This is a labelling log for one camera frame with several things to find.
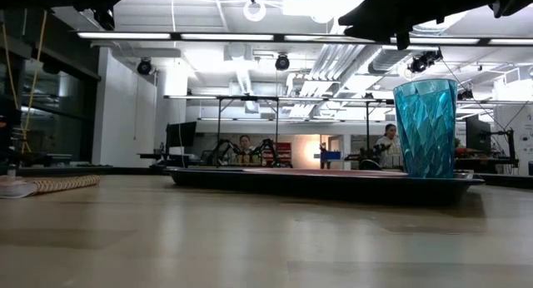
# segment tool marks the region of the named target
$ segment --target white wall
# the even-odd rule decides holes
[[[153,152],[157,89],[100,49],[92,163],[147,167],[138,153]]]
[[[169,77],[168,74],[173,71],[161,71],[158,73],[157,79],[157,100],[156,100],[156,127],[154,148],[158,149],[161,142],[167,141],[167,124],[176,124],[184,122],[186,116],[186,101],[180,99],[166,99],[163,96],[168,94],[168,91],[180,82],[178,77]],[[187,84],[187,74],[182,73],[178,76],[185,76],[185,84]],[[181,147],[173,147],[169,151],[171,154],[181,154]]]

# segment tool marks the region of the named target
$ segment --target man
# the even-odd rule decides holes
[[[327,149],[325,142],[320,144],[320,169],[324,169],[324,167],[327,169],[330,169],[331,167],[331,162],[327,160]]]

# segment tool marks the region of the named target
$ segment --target ceiling light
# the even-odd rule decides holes
[[[375,99],[362,99],[362,98],[332,98],[331,102],[375,102]]]
[[[250,11],[250,6],[257,4],[259,6],[259,10],[255,13],[252,13]],[[267,7],[265,7],[265,3],[256,1],[256,0],[248,0],[248,2],[244,5],[244,8],[242,9],[242,14],[244,14],[244,17],[248,21],[252,22],[259,22],[261,21],[267,14]]]
[[[348,37],[343,35],[286,35],[286,42],[373,42],[367,39]]]
[[[210,34],[210,33],[185,33],[182,40],[208,40],[208,41],[273,41],[270,34]]]
[[[520,39],[520,38],[497,38],[491,39],[489,44],[502,44],[502,45],[533,45],[533,39]]]
[[[283,15],[308,16],[313,21],[325,23],[339,18],[364,0],[283,0]]]
[[[310,101],[319,102],[327,101],[327,97],[280,97],[280,101]]]
[[[233,118],[221,118],[220,120],[221,121],[233,121]],[[218,118],[216,118],[216,117],[201,117],[201,118],[198,118],[198,121],[217,121],[218,122]]]
[[[170,33],[134,33],[134,32],[79,32],[77,34],[86,39],[146,39],[146,40],[168,40]]]
[[[444,19],[444,22],[437,23],[436,20],[424,22],[420,25],[414,26],[413,29],[419,32],[443,32],[447,28],[459,22],[467,13],[468,11],[451,14]]]
[[[165,96],[165,98],[187,99],[187,100],[216,100],[215,96]]]
[[[477,44],[479,41],[479,38],[411,37],[411,43],[431,45]],[[396,44],[396,37],[392,37],[391,42]]]

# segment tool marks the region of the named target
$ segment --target security camera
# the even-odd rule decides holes
[[[289,58],[286,56],[286,54],[279,54],[277,56],[276,70],[286,71],[290,65],[291,65],[291,62],[289,62]]]
[[[137,66],[137,72],[140,75],[148,76],[152,72],[152,64],[150,63],[152,59],[150,58],[141,58],[141,62]]]

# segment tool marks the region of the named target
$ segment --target cup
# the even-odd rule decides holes
[[[394,88],[404,170],[412,177],[452,178],[457,82],[409,82]]]

